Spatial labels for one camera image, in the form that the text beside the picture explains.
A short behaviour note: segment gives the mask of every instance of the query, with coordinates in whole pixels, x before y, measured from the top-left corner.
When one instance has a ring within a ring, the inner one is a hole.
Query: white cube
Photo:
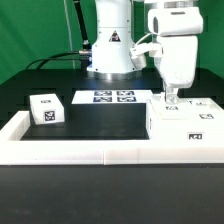
[[[178,104],[168,105],[154,95],[147,102],[146,129],[152,140],[223,139],[224,111],[209,98],[179,99]]]
[[[64,107],[55,94],[30,96],[30,106],[35,124],[64,122]]]

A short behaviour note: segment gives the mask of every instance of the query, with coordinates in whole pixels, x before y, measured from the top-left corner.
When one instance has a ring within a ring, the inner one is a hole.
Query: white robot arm
[[[196,2],[198,0],[145,0],[146,31],[153,36],[151,48],[140,44],[130,50],[132,62],[138,66],[145,67],[145,52],[149,51],[154,57],[168,103],[176,103],[178,88],[189,88],[194,80],[198,48],[195,34],[203,31],[203,19]]]

